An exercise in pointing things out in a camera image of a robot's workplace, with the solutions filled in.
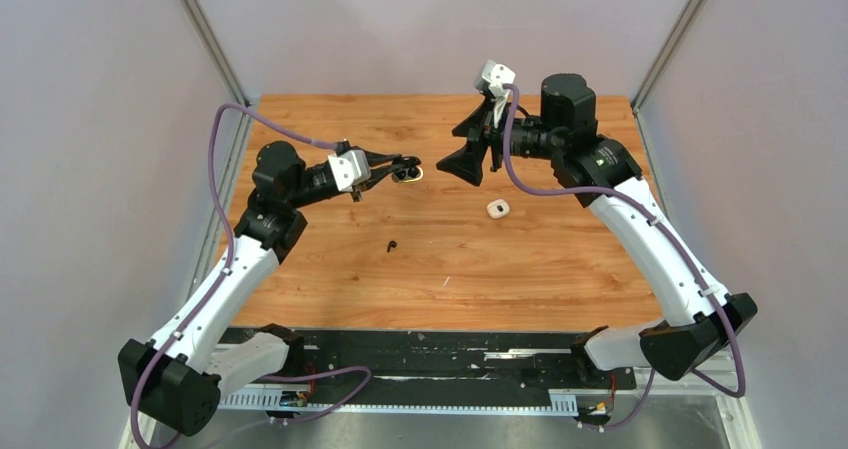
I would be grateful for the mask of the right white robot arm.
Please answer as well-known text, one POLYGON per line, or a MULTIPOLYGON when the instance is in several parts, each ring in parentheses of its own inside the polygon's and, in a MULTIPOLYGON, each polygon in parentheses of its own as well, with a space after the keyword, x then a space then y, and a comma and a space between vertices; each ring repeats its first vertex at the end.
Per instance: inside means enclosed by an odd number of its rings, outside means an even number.
POLYGON ((535 115, 520 113, 515 75, 503 65, 488 64, 475 86, 482 103, 453 130, 464 146, 438 168, 477 186, 485 170, 512 171, 514 157, 548 161, 558 193, 574 196, 610 230, 660 305, 655 322, 586 334, 570 361, 575 380, 596 386, 625 366, 679 380, 698 374, 721 349, 737 351, 755 301, 730 292, 681 240, 628 149, 600 133, 597 97, 585 78, 546 77, 535 115))

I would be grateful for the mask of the white earbud charging case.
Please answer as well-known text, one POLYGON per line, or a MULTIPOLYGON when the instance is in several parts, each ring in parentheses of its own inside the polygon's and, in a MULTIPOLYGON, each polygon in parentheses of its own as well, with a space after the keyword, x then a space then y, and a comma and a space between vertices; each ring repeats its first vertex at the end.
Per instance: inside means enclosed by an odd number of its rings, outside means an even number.
POLYGON ((491 219, 498 220, 509 215, 511 208, 506 200, 497 199, 487 204, 486 212, 491 219))

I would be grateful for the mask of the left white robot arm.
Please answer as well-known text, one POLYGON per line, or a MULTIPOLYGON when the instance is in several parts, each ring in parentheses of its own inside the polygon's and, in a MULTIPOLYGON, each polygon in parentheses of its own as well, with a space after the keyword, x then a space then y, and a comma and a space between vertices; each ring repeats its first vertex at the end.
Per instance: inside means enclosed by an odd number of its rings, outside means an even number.
POLYGON ((380 154, 335 145, 309 166, 288 142, 264 146, 256 157, 254 188, 235 226, 227 227, 223 256, 185 305, 146 341, 128 340, 118 354, 133 417, 144 414, 183 436, 193 436, 231 394, 267 375, 298 380, 306 369, 303 339, 270 324, 224 351, 220 338, 250 295, 289 256, 307 227, 302 208, 364 192, 385 178, 418 180, 415 156, 380 154))

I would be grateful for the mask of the black earbud charging case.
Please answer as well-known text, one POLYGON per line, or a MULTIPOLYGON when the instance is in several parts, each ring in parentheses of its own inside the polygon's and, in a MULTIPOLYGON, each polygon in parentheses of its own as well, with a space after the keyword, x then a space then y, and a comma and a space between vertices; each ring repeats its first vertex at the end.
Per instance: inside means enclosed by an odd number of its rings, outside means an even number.
POLYGON ((392 181, 395 183, 413 183, 423 178, 421 160, 417 157, 403 157, 393 162, 392 181))

